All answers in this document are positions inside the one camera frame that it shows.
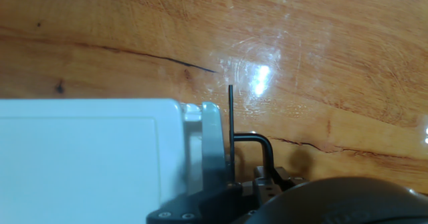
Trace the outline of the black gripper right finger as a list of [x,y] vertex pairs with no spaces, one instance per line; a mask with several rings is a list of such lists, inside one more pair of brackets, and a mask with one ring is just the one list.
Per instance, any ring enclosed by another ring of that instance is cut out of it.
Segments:
[[272,174],[264,166],[254,169],[253,194],[260,205],[266,204],[284,191],[307,183],[303,177],[291,176],[283,167],[275,167]]

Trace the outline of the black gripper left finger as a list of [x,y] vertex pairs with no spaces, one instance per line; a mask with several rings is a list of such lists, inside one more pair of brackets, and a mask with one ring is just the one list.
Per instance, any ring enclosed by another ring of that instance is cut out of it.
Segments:
[[233,223],[260,206],[253,186],[228,183],[192,195],[181,195],[153,211],[147,224]]

